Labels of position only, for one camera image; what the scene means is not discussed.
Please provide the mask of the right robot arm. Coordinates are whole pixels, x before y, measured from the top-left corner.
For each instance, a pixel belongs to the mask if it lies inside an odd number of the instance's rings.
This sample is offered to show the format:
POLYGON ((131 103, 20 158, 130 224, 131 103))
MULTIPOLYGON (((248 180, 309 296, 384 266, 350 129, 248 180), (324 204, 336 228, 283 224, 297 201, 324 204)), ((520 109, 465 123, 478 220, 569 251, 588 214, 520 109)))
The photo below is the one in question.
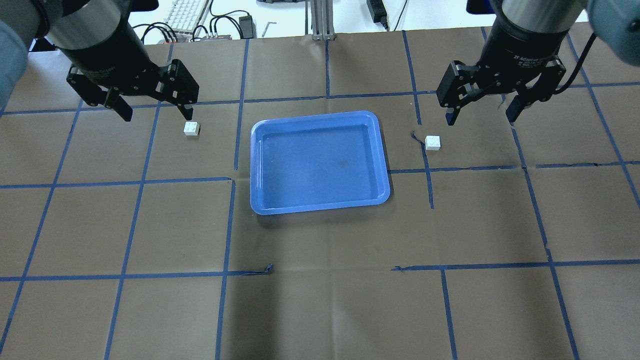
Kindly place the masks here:
POLYGON ((639 66, 637 0, 469 0, 466 11, 494 14, 495 19, 477 63, 451 61, 436 90, 450 126, 469 103, 511 93, 515 96, 505 114, 514 123, 532 104, 548 101, 573 84, 596 39, 624 63, 639 66), (562 83, 567 69, 559 50, 582 12, 588 16, 592 35, 562 83))

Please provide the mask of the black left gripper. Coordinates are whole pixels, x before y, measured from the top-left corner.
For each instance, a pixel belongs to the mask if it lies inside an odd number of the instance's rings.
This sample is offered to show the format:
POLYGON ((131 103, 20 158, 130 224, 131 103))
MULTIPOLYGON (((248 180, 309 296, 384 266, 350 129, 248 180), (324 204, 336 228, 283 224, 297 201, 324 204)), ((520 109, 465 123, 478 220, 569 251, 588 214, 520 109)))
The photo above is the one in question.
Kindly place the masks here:
POLYGON ((82 48, 67 48, 71 61, 66 81, 90 107, 102 105, 124 121, 133 117, 125 96, 147 96, 177 107, 192 121, 200 86, 180 59, 167 66, 151 61, 127 20, 120 20, 109 36, 82 48))

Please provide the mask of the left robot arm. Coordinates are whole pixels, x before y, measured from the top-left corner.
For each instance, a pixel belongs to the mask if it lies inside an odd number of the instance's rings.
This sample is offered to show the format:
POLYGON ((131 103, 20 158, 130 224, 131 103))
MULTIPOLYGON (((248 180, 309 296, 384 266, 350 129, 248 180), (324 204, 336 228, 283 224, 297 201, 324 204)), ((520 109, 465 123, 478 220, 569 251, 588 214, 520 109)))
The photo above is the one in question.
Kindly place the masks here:
POLYGON ((129 18, 158 8, 157 0, 3 0, 1 105, 25 74, 34 39, 47 38, 71 66, 66 82, 90 107, 103 106, 132 119, 126 97, 144 96, 177 107, 186 121, 194 115, 199 85, 185 64, 158 66, 129 18))

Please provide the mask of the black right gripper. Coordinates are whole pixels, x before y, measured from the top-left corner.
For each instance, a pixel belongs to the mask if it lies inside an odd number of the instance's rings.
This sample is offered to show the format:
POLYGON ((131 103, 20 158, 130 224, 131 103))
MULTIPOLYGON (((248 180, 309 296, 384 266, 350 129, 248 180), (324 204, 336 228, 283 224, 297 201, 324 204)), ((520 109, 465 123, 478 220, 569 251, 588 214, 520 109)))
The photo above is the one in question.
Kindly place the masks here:
POLYGON ((511 124, 526 107, 549 100, 567 72, 558 57, 566 34, 494 23, 474 64, 451 61, 446 68, 436 89, 446 123, 454 126, 462 107, 486 95, 517 92, 505 110, 511 124))

